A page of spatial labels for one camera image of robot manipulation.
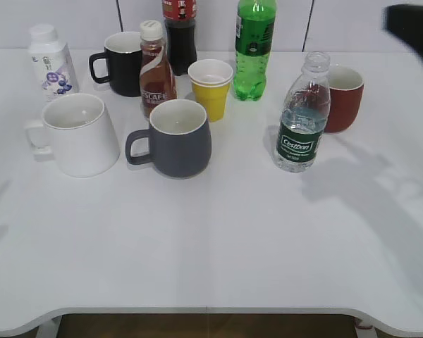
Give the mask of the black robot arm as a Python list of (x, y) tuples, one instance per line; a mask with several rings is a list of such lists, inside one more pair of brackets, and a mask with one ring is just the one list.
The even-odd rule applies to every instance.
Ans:
[(396, 4), (384, 9), (384, 29), (423, 60), (423, 5)]

